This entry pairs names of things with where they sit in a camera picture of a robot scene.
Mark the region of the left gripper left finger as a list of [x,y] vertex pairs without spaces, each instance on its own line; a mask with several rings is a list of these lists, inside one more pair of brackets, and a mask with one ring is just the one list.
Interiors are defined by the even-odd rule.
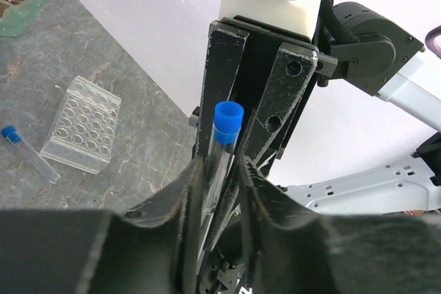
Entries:
[[203,159],[123,214],[1,212],[2,293],[195,293]]

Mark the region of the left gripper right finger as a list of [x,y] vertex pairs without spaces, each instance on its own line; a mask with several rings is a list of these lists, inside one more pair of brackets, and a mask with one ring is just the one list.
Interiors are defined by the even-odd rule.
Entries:
[[440,218],[328,216],[237,164],[246,280],[254,293],[439,293]]

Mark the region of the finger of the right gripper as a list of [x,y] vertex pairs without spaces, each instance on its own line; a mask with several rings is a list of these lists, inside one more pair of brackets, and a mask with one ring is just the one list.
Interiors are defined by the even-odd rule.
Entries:
[[[318,49],[311,44],[283,42],[244,60],[240,72],[250,104],[249,138],[244,149],[252,160],[259,160],[302,98],[318,62]],[[236,195],[226,177],[214,216],[205,225],[206,251],[231,212]]]
[[245,97],[246,88],[240,72],[249,38],[250,29],[243,21],[214,21],[209,27],[196,155],[204,158],[208,155],[215,105],[221,101],[236,101],[245,108],[245,114],[236,140],[230,177],[237,176],[238,163],[249,138],[250,104]]

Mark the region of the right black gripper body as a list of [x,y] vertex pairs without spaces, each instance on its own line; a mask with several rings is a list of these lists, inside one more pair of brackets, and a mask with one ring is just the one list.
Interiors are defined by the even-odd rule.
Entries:
[[209,26],[193,156],[206,157],[219,101],[245,110],[237,146],[256,165],[271,169],[282,157],[319,75],[334,74],[338,60],[304,36],[246,19],[219,19]]

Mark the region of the blue cap test tube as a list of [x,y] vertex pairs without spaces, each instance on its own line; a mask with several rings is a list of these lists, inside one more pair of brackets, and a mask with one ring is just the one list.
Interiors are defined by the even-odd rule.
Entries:
[[36,149],[18,132],[8,125],[1,130],[1,135],[50,183],[59,181],[61,176],[54,168],[36,151]]
[[205,160],[205,188],[202,224],[211,222],[224,182],[231,167],[236,141],[241,130],[244,109],[234,101],[215,105],[212,138]]

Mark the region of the clear test tube rack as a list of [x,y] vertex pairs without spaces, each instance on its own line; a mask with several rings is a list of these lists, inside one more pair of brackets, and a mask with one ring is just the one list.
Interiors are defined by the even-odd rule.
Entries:
[[77,76],[68,86],[40,155],[98,174],[110,163],[121,98]]

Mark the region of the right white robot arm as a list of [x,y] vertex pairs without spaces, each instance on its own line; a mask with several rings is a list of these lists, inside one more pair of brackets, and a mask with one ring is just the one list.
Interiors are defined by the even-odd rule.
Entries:
[[192,115],[206,159],[201,246],[214,248],[236,204],[236,154],[267,173],[286,147],[315,86],[344,80],[440,128],[440,60],[419,41],[355,2],[221,0],[210,26],[201,104]]

